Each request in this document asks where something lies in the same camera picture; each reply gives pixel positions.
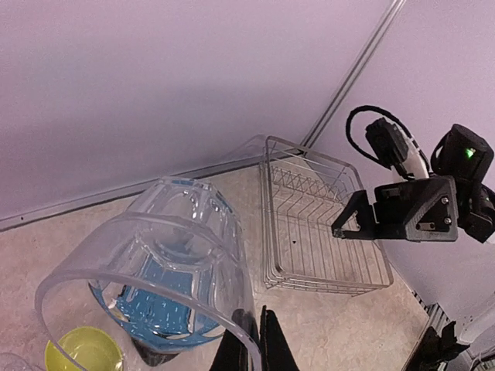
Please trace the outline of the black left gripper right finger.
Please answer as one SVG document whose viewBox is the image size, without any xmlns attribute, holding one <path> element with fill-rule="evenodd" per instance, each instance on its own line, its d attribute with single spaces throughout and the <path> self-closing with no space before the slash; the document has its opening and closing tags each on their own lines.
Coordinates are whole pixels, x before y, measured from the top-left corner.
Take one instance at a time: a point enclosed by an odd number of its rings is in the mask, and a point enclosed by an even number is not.
<svg viewBox="0 0 495 371">
<path fill-rule="evenodd" d="M 264 305 L 261 311 L 260 350 L 265 371 L 299 371 L 274 311 Z"/>
</svg>

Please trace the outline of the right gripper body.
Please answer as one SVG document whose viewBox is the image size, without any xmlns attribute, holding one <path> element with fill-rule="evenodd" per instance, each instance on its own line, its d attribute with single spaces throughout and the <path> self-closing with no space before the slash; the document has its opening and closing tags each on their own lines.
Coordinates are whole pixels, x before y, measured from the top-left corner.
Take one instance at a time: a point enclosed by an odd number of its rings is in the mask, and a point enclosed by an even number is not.
<svg viewBox="0 0 495 371">
<path fill-rule="evenodd" d="M 458 235 L 459 230 L 464 230 L 474 240 L 487 242 L 494 234 L 494 191 L 477 181 L 454 181 L 459 213 Z M 411 201 L 406 199 L 406 183 L 383 185 L 374 190 L 376 236 L 380 240 L 405 240 L 402 223 L 411 208 Z"/>
</svg>

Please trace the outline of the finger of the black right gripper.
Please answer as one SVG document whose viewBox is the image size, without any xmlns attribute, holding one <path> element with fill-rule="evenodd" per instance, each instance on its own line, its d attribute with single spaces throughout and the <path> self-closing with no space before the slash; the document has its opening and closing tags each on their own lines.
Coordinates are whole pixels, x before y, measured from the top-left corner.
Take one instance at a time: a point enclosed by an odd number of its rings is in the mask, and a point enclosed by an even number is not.
<svg viewBox="0 0 495 371">
<path fill-rule="evenodd" d="M 411 208 L 402 223 L 408 241 L 454 242 L 459 217 L 456 184 L 451 176 L 407 182 L 406 199 Z"/>
<path fill-rule="evenodd" d="M 344 226 L 354 220 L 358 230 L 348 230 Z M 367 191 L 359 190 L 352 194 L 348 203 L 331 226 L 332 235 L 344 240 L 374 240 L 376 221 Z"/>
</svg>

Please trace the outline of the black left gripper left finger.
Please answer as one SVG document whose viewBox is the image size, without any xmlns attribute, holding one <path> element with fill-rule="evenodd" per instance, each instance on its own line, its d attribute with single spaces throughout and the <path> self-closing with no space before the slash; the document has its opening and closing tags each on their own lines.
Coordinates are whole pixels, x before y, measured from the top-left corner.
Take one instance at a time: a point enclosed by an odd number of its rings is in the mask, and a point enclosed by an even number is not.
<svg viewBox="0 0 495 371">
<path fill-rule="evenodd" d="M 233 321 L 255 340 L 255 319 L 250 311 L 236 309 Z M 228 330 L 225 331 L 210 371 L 248 371 L 249 355 L 243 342 Z"/>
</svg>

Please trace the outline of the black floral square plate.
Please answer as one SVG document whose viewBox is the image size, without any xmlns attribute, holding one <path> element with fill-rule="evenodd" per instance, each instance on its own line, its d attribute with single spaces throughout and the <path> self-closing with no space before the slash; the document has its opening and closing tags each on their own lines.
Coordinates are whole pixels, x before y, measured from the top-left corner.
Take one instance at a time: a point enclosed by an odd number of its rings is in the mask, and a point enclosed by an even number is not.
<svg viewBox="0 0 495 371">
<path fill-rule="evenodd" d="M 166 362 L 170 362 L 179 355 L 179 353 L 156 352 L 136 339 L 131 338 L 131 341 L 144 363 L 151 367 L 156 367 Z"/>
</svg>

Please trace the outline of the clear glass cup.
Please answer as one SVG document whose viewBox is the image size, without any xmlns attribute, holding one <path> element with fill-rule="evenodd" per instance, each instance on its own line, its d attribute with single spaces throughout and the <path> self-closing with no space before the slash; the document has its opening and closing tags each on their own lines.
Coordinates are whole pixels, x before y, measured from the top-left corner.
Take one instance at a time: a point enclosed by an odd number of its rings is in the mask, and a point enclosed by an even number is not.
<svg viewBox="0 0 495 371">
<path fill-rule="evenodd" d="M 102 223 L 39 284 L 35 309 L 62 337 L 113 338 L 124 370 L 260 370 L 240 220 L 210 182 L 165 177 Z"/>
<path fill-rule="evenodd" d="M 28 364 L 22 357 L 10 353 L 0 354 L 0 371 L 35 371 L 36 368 Z"/>
</svg>

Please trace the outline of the blue polka dot plate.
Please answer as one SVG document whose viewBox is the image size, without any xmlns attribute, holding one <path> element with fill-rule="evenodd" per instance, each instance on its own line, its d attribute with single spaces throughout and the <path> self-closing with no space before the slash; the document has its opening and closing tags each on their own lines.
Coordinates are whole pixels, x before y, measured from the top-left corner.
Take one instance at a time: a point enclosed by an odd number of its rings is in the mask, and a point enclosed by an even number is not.
<svg viewBox="0 0 495 371">
<path fill-rule="evenodd" d="M 231 315 L 241 304 L 238 219 L 209 183 L 164 179 L 91 240 L 116 246 L 111 268 Z M 90 281 L 101 307 L 133 338 L 160 351 L 220 338 L 225 328 L 192 305 L 150 290 Z"/>
</svg>

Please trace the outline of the lime green bowl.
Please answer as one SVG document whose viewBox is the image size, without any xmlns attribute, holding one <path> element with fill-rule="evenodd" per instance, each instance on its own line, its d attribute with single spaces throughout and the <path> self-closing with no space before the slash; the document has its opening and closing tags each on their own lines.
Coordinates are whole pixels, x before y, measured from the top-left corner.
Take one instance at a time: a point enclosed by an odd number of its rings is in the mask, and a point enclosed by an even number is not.
<svg viewBox="0 0 495 371">
<path fill-rule="evenodd" d="M 80 370 L 72 359 L 85 370 L 123 370 L 123 353 L 112 337 L 99 328 L 79 327 L 62 336 L 57 345 L 48 341 L 45 349 L 47 370 Z"/>
</svg>

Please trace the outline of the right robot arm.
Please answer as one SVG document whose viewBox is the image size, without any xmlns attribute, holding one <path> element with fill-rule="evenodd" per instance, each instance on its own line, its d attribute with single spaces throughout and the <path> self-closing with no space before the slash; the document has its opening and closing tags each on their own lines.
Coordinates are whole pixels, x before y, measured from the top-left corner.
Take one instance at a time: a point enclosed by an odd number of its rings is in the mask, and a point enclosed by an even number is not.
<svg viewBox="0 0 495 371">
<path fill-rule="evenodd" d="M 407 129 L 381 118 L 366 128 L 374 161 L 399 181 L 378 186 L 375 202 L 356 191 L 331 226 L 345 240 L 454 242 L 464 230 L 485 243 L 494 232 L 494 193 L 482 181 L 494 153 L 470 129 L 454 124 L 427 161 Z"/>
</svg>

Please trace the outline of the aluminium frame post right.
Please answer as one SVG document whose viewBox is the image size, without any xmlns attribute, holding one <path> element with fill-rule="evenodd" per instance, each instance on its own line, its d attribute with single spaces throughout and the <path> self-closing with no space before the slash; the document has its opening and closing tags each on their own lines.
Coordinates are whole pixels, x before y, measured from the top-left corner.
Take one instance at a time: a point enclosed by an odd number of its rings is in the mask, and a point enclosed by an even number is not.
<svg viewBox="0 0 495 371">
<path fill-rule="evenodd" d="M 321 113 L 318 120 L 314 123 L 306 136 L 302 139 L 300 145 L 311 148 L 318 141 L 319 137 L 345 100 L 347 94 L 350 92 L 353 85 L 364 71 L 365 67 L 387 34 L 394 20 L 400 14 L 406 2 L 406 0 L 390 1 L 390 4 L 384 10 L 367 41 L 357 54 L 357 57 L 351 63 L 350 68 L 343 76 L 343 80 L 334 90 L 328 106 Z"/>
</svg>

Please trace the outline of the aluminium frame rail back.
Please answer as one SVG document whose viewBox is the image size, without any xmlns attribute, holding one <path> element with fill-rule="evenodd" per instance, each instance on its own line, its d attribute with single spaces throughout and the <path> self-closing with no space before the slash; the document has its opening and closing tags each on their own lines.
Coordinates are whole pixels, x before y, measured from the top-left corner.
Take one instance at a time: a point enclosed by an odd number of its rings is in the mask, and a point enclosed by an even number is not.
<svg viewBox="0 0 495 371">
<path fill-rule="evenodd" d="M 259 153 L 256 155 L 239 158 L 235 161 L 223 162 L 217 165 L 198 168 L 188 172 L 177 173 L 175 174 L 175 176 L 189 179 L 204 179 L 210 176 L 219 175 L 256 165 L 260 162 L 262 157 L 263 155 Z M 96 206 L 102 203 L 114 201 L 116 199 L 134 196 L 141 192 L 144 192 L 155 181 L 156 179 L 148 180 L 145 182 L 138 182 L 116 189 L 111 189 L 105 192 L 99 192 L 93 195 L 79 197 L 63 203 L 56 203 L 52 206 L 35 209 L 28 213 L 21 213 L 16 216 L 10 216 L 9 218 L 6 217 L 1 219 L 1 231 L 5 232 L 7 230 L 12 230 L 40 220 L 46 220 L 50 217 L 63 215 L 65 213 L 70 213 L 79 209 L 84 209 L 90 206 Z"/>
</svg>

